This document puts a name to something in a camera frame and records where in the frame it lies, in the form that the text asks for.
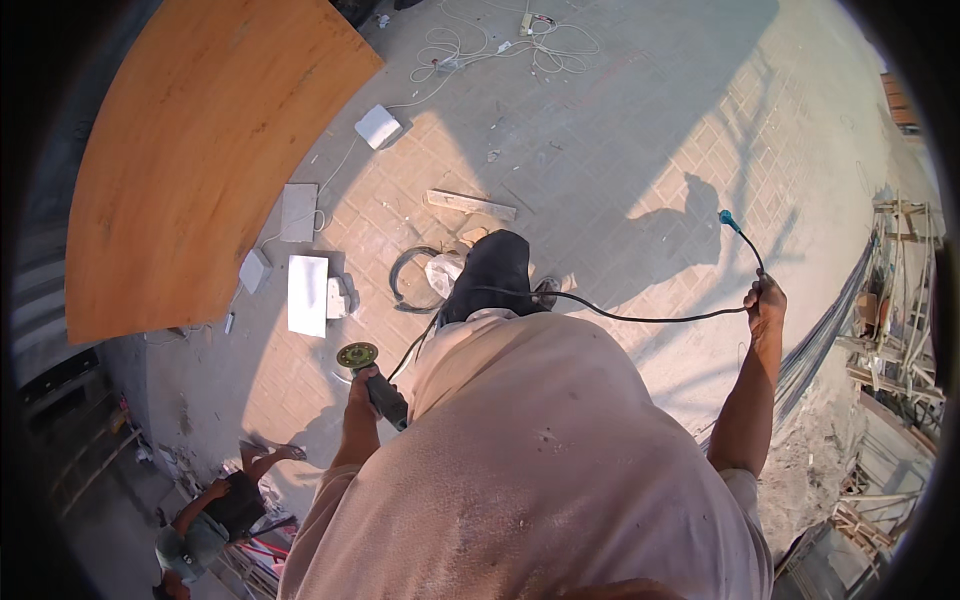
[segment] grinder disc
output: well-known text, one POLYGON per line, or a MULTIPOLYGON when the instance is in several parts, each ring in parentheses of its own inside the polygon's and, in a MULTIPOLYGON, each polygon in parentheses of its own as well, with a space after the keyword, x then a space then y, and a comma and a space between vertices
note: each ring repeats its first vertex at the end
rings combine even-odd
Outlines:
POLYGON ((348 369, 363 369, 376 360, 376 346, 370 342, 347 344, 337 352, 337 364, 348 369))

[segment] concrete floor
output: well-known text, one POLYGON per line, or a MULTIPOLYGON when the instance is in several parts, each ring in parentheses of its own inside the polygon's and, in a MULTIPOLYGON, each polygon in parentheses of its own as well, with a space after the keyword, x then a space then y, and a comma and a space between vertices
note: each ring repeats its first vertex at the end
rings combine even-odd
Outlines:
MULTIPOLYGON (((281 501, 303 515, 340 442, 348 386, 331 373, 335 352, 368 340, 380 347, 380 364, 395 365, 429 316, 393 310, 390 265, 409 246, 439 247, 480 226, 526 237, 533 279, 573 275, 578 294, 614 312, 680 316, 736 307, 754 276, 750 250, 716 221, 727 208, 790 298, 786 349, 802 339, 859 256, 873 188, 887 177, 878 65, 851 19, 828 0, 533 5, 602 41, 589 71, 532 74, 525 53, 414 84, 409 74, 430 28, 452 25, 465 51, 479 49, 480 33, 434 0, 388 11, 385 29, 364 28, 387 66, 291 182, 323 184, 373 105, 413 103, 444 87, 392 110, 408 131, 390 149, 356 145, 321 196, 327 227, 314 245, 267 244, 275 269, 265 289, 241 293, 229 336, 216 324, 162 347, 145 347, 143 336, 108 342, 116 378, 154 442, 186 446, 209 469, 235 458, 248 433, 301 444, 309 463, 281 463, 272 475, 281 501), (499 159, 487 162, 494 149, 499 159), (425 205, 433 187, 489 196, 515 207, 516 221, 425 205), (297 253, 330 256, 360 299, 325 340, 286 328, 285 265, 297 253)), ((459 0, 445 7, 469 14, 491 48, 517 40, 515 12, 459 0)), ((548 40, 588 44, 569 31, 548 40)), ((279 205, 260 239, 278 229, 279 205)), ((416 293, 425 283, 412 271, 403 284, 416 293)), ((654 401, 693 433, 716 416, 749 341, 742 315, 650 326, 597 318, 565 300, 557 310, 604 326, 654 401)), ((413 369, 398 379, 401 391, 413 369)), ((384 441, 393 435, 385 423, 380 430, 384 441)))

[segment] plywood sheet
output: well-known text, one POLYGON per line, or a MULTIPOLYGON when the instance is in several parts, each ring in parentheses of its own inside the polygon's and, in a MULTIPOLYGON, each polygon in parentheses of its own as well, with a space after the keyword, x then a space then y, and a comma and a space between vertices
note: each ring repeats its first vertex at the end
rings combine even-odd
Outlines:
POLYGON ((329 2, 165 0, 77 178, 70 341, 222 318, 284 182, 382 64, 329 2))

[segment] shorts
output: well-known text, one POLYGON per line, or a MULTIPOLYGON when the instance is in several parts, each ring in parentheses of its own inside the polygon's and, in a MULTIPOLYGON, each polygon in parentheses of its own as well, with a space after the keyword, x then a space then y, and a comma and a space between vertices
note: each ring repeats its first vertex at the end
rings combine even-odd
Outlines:
POLYGON ((267 512, 263 508, 260 490, 247 473, 238 470, 227 477, 230 490, 222 498, 214 498, 204 512, 223 525, 230 535, 229 541, 247 538, 250 529, 267 512))

